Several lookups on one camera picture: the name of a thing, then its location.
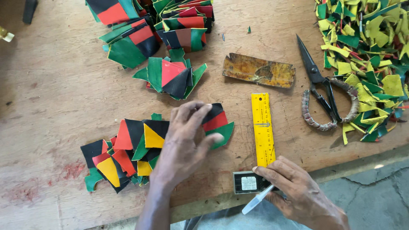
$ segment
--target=wooden workbench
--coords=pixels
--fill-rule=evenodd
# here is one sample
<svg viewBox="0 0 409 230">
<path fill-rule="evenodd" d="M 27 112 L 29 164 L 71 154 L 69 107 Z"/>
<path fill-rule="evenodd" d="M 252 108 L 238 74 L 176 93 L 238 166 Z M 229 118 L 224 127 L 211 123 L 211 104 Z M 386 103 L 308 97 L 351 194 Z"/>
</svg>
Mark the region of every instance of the wooden workbench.
<svg viewBox="0 0 409 230">
<path fill-rule="evenodd" d="M 228 145 L 211 152 L 204 165 L 177 186 L 172 206 L 230 193 L 231 172 L 255 166 L 252 92 L 270 94 L 276 154 L 307 171 L 409 142 L 409 124 L 398 124 L 379 143 L 359 142 L 356 133 L 358 137 L 343 146 L 341 128 L 321 133 L 301 118 L 301 94 L 309 81 L 296 33 L 317 64 L 323 63 L 313 6 L 312 0 L 215 0 L 216 23 L 206 35 L 206 50 L 185 56 L 194 68 L 208 65 L 189 100 L 222 103 L 229 122 L 235 122 L 234 133 Z M 23 0 L 0 5 L 0 24 L 16 35 L 11 43 L 0 41 L 0 225 L 73 230 L 139 215 L 148 186 L 129 185 L 117 195 L 107 182 L 99 182 L 97 191 L 88 193 L 83 179 L 88 169 L 79 147 L 114 136 L 123 118 L 141 120 L 162 113 L 168 120 L 171 109 L 186 101 L 146 90 L 144 82 L 131 78 L 137 69 L 122 70 L 108 60 L 97 37 L 109 29 L 94 21 L 83 0 L 40 1 L 30 26 L 21 21 L 23 8 Z M 293 88 L 222 76 L 230 52 L 294 64 Z M 165 55 L 164 47 L 156 54 Z M 349 97 L 335 94 L 341 115 L 346 115 Z M 310 110 L 316 120 L 329 121 L 317 103 L 312 102 Z"/>
</svg>

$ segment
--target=fingernail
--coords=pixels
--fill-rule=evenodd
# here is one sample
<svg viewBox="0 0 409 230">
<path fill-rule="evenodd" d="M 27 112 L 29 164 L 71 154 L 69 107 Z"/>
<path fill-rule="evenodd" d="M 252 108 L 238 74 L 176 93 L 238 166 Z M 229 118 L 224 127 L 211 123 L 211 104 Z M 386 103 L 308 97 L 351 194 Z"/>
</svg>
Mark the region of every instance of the fingernail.
<svg viewBox="0 0 409 230">
<path fill-rule="evenodd" d="M 225 139 L 225 137 L 223 137 L 223 135 L 221 135 L 220 133 L 214 133 L 213 135 L 214 135 L 214 141 L 216 143 L 220 143 Z"/>
</svg>

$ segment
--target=white label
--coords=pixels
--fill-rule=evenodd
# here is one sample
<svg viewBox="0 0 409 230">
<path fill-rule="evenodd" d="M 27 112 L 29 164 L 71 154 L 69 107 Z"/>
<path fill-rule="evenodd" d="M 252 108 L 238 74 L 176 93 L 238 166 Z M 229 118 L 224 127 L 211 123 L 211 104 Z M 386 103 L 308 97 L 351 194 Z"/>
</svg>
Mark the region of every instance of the white label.
<svg viewBox="0 0 409 230">
<path fill-rule="evenodd" d="M 241 178 L 241 190 L 256 190 L 257 181 L 253 176 L 242 177 Z"/>
</svg>

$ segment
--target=scissor blade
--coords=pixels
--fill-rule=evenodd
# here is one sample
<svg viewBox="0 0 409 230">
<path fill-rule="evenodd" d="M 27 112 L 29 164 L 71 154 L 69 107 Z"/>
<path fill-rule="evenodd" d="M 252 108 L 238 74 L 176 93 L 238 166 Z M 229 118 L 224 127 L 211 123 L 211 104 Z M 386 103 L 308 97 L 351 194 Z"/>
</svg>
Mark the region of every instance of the scissor blade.
<svg viewBox="0 0 409 230">
<path fill-rule="evenodd" d="M 305 47 L 304 43 L 301 41 L 300 37 L 297 35 L 298 40 L 298 47 L 300 48 L 301 58 L 303 59 L 304 66 L 306 68 L 308 77 L 310 81 L 313 83 L 320 83 L 325 80 L 322 75 L 319 73 L 319 69 L 317 65 L 314 63 L 313 59 L 311 58 L 310 53 L 308 52 L 307 48 Z"/>
</svg>

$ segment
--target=ruler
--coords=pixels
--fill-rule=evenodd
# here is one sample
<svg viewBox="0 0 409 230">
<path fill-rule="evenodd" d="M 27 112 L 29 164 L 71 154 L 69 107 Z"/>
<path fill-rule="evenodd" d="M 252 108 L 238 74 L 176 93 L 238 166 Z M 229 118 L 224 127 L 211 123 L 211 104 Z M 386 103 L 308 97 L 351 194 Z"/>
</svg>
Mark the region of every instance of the ruler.
<svg viewBox="0 0 409 230">
<path fill-rule="evenodd" d="M 267 167 L 276 160 L 268 93 L 252 93 L 252 110 L 257 166 Z"/>
</svg>

